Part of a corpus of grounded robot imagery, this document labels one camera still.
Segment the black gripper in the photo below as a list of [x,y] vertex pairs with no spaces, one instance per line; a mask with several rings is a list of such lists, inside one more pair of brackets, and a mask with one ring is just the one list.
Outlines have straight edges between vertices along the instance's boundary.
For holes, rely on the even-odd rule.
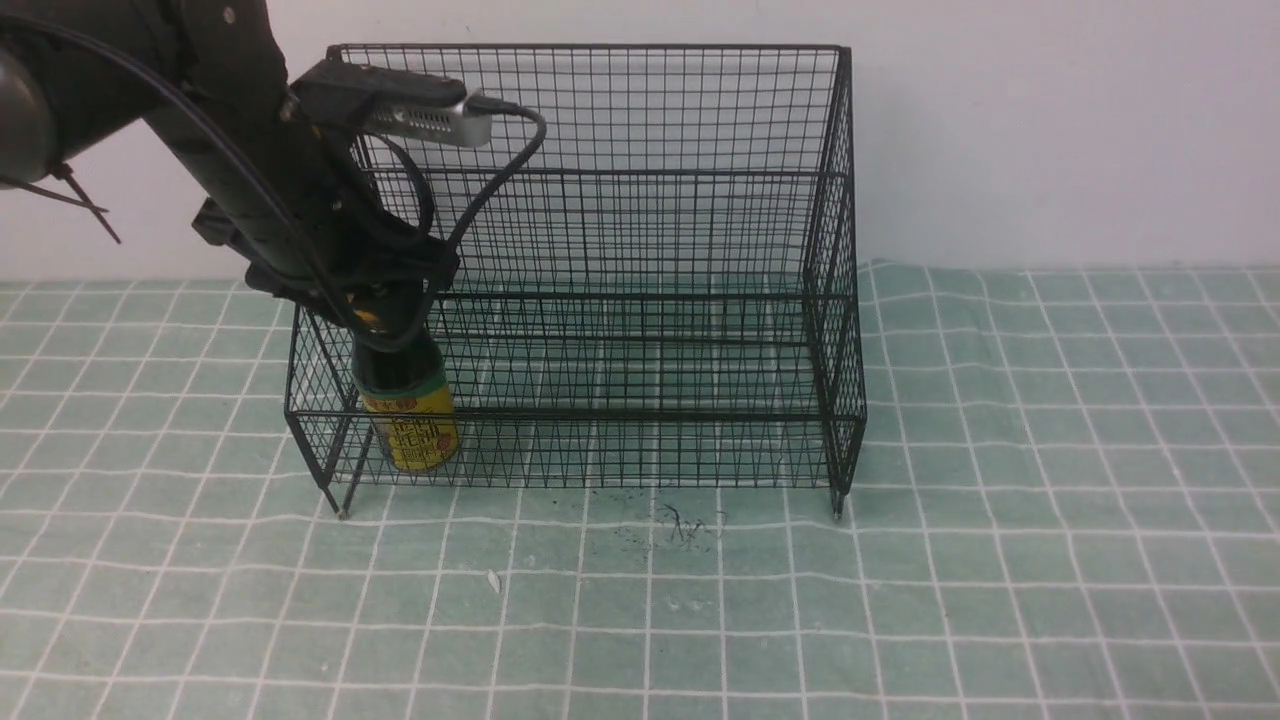
[[[201,97],[193,106],[192,174],[207,191],[193,228],[248,261],[248,287],[380,340],[411,331],[415,345],[431,340],[415,318],[425,284],[451,286],[461,233],[433,236],[430,184],[398,137],[319,126],[294,95],[264,114]],[[419,200],[417,225],[383,208],[357,168],[349,149],[361,135],[399,159]]]

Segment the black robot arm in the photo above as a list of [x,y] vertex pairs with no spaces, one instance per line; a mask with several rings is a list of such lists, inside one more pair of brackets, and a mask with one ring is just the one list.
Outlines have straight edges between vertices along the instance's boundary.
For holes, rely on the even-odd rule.
[[351,152],[422,135],[394,111],[465,111],[456,79],[328,58],[292,79],[262,1],[5,1],[3,187],[70,183],[70,161],[141,120],[204,190],[193,220],[246,283],[397,351],[421,333],[429,282],[458,264],[387,210]]

